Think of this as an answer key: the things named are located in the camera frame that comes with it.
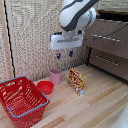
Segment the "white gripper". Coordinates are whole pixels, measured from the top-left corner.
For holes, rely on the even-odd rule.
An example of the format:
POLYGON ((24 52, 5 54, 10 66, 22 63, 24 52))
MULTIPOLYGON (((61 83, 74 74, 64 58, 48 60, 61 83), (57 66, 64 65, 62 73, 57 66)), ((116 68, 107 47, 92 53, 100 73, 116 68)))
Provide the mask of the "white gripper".
MULTIPOLYGON (((50 36, 50 48, 52 50, 60 50, 65 48, 74 48, 82 45, 83 31, 58 32, 50 36)), ((74 50, 71 49, 69 57, 73 57, 74 50)), ((57 51, 57 59, 61 58, 61 53, 57 51)))

